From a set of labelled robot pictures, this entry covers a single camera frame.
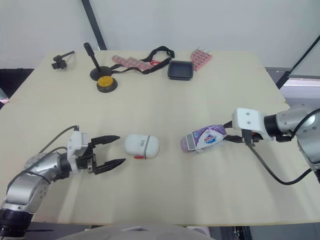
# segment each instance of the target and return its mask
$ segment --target pink pill blister pack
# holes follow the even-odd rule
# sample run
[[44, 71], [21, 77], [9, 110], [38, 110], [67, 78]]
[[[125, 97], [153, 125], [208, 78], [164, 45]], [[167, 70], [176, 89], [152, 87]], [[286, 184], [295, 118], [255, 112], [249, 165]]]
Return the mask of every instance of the pink pill blister pack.
[[153, 66], [149, 63], [149, 62], [144, 62], [144, 61], [140, 61], [134, 57], [129, 57], [128, 59], [118, 56], [118, 55], [114, 55], [112, 57], [112, 60], [116, 63], [116, 64], [121, 64], [124, 67], [127, 68], [131, 68], [131, 67], [136, 67], [139, 68], [141, 70], [147, 70], [147, 69], [151, 69]]
[[198, 71], [212, 59], [212, 55], [200, 49], [196, 49], [191, 53], [190, 58], [193, 63], [193, 70]]

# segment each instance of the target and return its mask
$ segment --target black lanyard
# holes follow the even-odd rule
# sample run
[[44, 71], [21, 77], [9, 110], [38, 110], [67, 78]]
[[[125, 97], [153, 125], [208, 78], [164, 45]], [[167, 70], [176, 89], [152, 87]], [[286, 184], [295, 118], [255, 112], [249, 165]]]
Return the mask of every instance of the black lanyard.
[[154, 55], [159, 52], [159, 51], [166, 51], [166, 54], [169, 56], [168, 58], [166, 58], [165, 60], [163, 60], [162, 62], [158, 63], [157, 65], [153, 66], [150, 69], [146, 69], [144, 71], [142, 71], [140, 68], [132, 66], [132, 67], [128, 67], [127, 69], [123, 70], [123, 71], [117, 71], [115, 69], [119, 68], [119, 67], [124, 67], [122, 64], [115, 64], [113, 65], [111, 68], [111, 74], [119, 74], [119, 73], [124, 73], [130, 70], [137, 70], [142, 74], [149, 74], [149, 73], [153, 73], [154, 71], [157, 71], [161, 68], [163, 68], [164, 66], [168, 65], [170, 60], [173, 59], [175, 57], [175, 52], [170, 50], [169, 48], [167, 48], [166, 46], [160, 46], [154, 50], [151, 51], [151, 53], [149, 54], [149, 56], [147, 56], [144, 59], [141, 59], [141, 61], [143, 62], [151, 62], [152, 58], [154, 57]]

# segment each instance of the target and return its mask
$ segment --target yellow button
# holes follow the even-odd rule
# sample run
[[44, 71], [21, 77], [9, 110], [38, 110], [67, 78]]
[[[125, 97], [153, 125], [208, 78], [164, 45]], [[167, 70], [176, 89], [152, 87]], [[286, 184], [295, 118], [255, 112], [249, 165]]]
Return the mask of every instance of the yellow button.
[[98, 80], [98, 85], [102, 88], [110, 87], [114, 83], [114, 79], [111, 76], [102, 76]]

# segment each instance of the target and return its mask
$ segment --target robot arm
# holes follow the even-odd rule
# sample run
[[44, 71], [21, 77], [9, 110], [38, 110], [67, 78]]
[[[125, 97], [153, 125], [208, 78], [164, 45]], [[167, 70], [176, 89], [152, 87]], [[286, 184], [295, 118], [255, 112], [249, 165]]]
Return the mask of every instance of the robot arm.
[[[78, 173], [81, 169], [88, 169], [89, 173], [97, 175], [122, 164], [125, 158], [97, 166], [93, 150], [98, 144], [108, 144], [119, 138], [113, 135], [101, 136], [88, 142], [86, 133], [75, 130], [68, 140], [67, 148], [58, 147], [49, 153], [41, 151], [31, 157], [24, 165], [24, 170], [8, 185], [0, 208], [0, 237], [23, 238], [52, 181], [68, 178], [70, 172]], [[57, 153], [58, 149], [67, 149], [67, 153]]]
[[298, 105], [274, 115], [266, 115], [247, 108], [237, 108], [232, 115], [232, 127], [242, 130], [242, 137], [236, 138], [237, 142], [243, 142], [244, 139], [250, 149], [254, 146], [254, 142], [262, 139], [282, 143], [297, 137], [300, 151], [309, 164], [310, 170], [314, 171], [320, 182], [319, 108]]

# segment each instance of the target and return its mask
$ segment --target beige tabletop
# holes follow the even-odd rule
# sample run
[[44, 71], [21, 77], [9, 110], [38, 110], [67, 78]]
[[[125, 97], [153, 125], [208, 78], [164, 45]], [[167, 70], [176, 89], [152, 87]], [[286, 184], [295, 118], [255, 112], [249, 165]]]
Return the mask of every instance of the beige tabletop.
[[[121, 137], [96, 148], [99, 164], [117, 158], [126, 162], [100, 175], [85, 170], [51, 184], [34, 221], [220, 226], [320, 221], [314, 174], [281, 185], [244, 144], [227, 142], [198, 155], [181, 151], [181, 137], [230, 121], [238, 107], [267, 114], [289, 108], [254, 53], [211, 53], [212, 60], [191, 81], [168, 79], [167, 66], [148, 75], [130, 71], [113, 75], [118, 88], [111, 93], [99, 92], [90, 79], [94, 65], [85, 52], [67, 58], [64, 70], [51, 67], [57, 52], [47, 56], [0, 110], [0, 199], [28, 158], [66, 127], [79, 125], [90, 138]], [[105, 66], [113, 65], [113, 55], [145, 58], [148, 53], [96, 53]], [[189, 55], [176, 52], [175, 60], [188, 61]], [[124, 139], [133, 133], [156, 136], [158, 156], [127, 155]], [[70, 135], [51, 147], [66, 146]], [[284, 181], [308, 168], [295, 140], [260, 142], [256, 149]]]

